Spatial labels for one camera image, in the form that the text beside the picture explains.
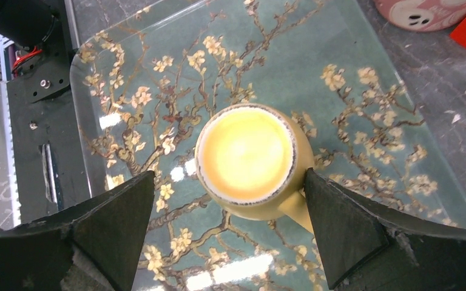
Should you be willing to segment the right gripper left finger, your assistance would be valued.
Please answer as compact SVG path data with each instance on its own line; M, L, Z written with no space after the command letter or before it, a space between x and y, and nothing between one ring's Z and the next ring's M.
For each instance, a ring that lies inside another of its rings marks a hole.
M154 173L10 230L0 290L130 290L154 204Z

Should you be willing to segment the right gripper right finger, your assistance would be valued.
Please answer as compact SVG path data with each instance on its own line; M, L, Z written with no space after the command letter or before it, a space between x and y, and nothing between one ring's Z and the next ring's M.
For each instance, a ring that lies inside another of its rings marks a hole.
M331 290L466 290L466 229L392 209L312 169L304 191Z

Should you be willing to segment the yellow mug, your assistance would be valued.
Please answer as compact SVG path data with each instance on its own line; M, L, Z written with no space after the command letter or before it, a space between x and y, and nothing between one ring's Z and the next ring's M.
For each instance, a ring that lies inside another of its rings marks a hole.
M235 216L269 221L287 216L312 232L303 191L314 155L286 114L262 104L236 104L214 115L195 146L201 185Z

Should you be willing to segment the red-pink mug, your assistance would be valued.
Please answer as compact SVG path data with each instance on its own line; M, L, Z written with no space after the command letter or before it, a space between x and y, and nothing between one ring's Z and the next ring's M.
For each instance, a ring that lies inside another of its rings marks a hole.
M466 0L374 0L392 25L413 32L435 32L466 17Z

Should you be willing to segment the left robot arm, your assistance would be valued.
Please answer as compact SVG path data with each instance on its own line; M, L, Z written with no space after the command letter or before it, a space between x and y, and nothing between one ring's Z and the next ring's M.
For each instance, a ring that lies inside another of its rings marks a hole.
M46 42L56 24L56 16L44 1L0 1L0 35L23 47Z

